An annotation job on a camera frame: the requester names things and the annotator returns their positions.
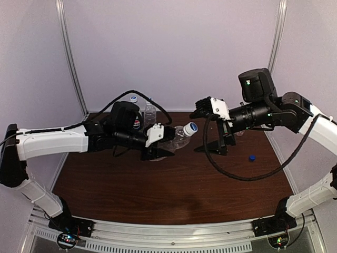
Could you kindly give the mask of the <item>blue label plastic bottle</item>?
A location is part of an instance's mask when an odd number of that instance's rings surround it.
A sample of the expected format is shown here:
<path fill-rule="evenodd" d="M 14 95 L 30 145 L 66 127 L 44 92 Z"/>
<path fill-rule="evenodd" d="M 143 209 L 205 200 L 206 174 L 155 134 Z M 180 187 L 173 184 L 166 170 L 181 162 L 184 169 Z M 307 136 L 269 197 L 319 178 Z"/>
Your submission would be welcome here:
<path fill-rule="evenodd" d="M 241 137 L 244 133 L 245 133 L 245 130 L 242 130 L 242 131 L 236 132 L 235 134 L 236 136 Z"/>

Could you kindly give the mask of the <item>clear bottle white cap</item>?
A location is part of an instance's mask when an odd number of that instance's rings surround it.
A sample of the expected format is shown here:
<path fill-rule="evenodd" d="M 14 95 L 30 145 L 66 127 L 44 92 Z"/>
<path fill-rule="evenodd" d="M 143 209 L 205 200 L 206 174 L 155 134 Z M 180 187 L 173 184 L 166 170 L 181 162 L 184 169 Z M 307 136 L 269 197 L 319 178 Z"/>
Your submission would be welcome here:
<path fill-rule="evenodd" d="M 177 125 L 175 128 L 175 138 L 167 142 L 157 142 L 157 148 L 165 149 L 174 152 L 182 149 L 189 144 L 191 137 L 198 131 L 198 126 L 194 122 L 189 122 L 186 125 Z M 165 158 L 158 158 L 150 161 L 161 161 Z"/>

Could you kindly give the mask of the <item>blue bottle cap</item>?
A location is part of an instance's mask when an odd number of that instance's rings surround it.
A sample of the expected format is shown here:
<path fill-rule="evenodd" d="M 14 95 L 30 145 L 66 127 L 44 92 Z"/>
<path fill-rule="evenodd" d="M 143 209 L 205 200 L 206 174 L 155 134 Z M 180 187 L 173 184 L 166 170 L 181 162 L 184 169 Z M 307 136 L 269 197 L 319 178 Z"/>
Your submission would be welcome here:
<path fill-rule="evenodd" d="M 253 162 L 256 160 L 256 156 L 255 155 L 249 155 L 249 161 Z"/>

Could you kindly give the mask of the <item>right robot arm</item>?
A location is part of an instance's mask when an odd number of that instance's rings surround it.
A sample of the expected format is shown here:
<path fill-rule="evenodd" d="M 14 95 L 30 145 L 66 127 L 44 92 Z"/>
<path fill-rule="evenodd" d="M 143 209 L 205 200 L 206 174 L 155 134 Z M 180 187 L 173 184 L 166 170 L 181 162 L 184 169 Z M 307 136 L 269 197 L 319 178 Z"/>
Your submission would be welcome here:
<path fill-rule="evenodd" d="M 227 146 L 235 145 L 234 134 L 243 130 L 272 131 L 285 127 L 312 139 L 332 153 L 336 153 L 336 122 L 323 114 L 308 99 L 296 92 L 278 96 L 271 73 L 266 68 L 253 69 L 239 75 L 243 102 L 229 109 L 217 98 L 206 97 L 196 102 L 191 119 L 204 118 L 216 122 L 219 140 L 208 142 L 208 126 L 203 129 L 203 144 L 196 149 L 206 154 L 211 165 L 220 173 L 222 169 L 213 154 L 226 155 Z M 275 214 L 252 222 L 255 236 L 283 232 L 296 226 L 296 218 L 328 200 L 336 198 L 336 168 L 319 182 L 302 192 L 279 201 Z"/>

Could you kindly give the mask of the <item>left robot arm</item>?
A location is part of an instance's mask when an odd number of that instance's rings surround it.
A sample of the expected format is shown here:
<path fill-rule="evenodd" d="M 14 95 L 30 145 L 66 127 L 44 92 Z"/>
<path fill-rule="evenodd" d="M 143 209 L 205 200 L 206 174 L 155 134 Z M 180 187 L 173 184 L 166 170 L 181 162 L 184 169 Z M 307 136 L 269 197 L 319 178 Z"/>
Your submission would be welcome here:
<path fill-rule="evenodd" d="M 138 114 L 137 105 L 121 101 L 113 104 L 108 116 L 79 126 L 25 130 L 18 129 L 16 124 L 9 125 L 1 142 L 1 184 L 20 190 L 60 230 L 70 231 L 76 223 L 65 200 L 29 178 L 27 160 L 57 153 L 98 152 L 117 146 L 139 150 L 142 161 L 172 156 L 173 153 L 159 148 L 158 144 L 173 140 L 175 129 L 156 123 L 146 133 L 135 131 L 133 124 Z"/>

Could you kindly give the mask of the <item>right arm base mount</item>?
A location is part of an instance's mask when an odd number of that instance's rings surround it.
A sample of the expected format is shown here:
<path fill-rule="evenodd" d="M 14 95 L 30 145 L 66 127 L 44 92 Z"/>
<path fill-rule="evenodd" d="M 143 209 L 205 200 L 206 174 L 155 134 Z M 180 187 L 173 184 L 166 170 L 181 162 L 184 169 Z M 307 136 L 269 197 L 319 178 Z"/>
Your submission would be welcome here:
<path fill-rule="evenodd" d="M 255 237 L 267 236 L 269 245 L 277 250 L 285 249 L 290 243 L 289 230 L 297 226 L 295 218 L 268 217 L 251 222 Z"/>

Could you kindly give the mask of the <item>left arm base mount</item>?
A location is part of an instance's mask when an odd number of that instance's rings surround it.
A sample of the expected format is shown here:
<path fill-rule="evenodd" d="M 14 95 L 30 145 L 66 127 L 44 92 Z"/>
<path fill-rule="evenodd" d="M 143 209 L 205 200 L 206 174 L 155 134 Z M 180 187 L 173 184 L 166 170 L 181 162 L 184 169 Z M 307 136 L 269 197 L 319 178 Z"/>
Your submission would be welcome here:
<path fill-rule="evenodd" d="M 56 221 L 56 218 L 50 217 L 46 212 L 44 212 L 44 218 L 49 221 L 49 228 L 60 232 L 56 238 L 56 244 L 60 250 L 66 252 L 74 249 L 76 246 L 85 244 L 86 238 L 91 237 L 95 224 L 92 220 L 72 217 L 71 226 L 67 227 L 60 221 Z"/>

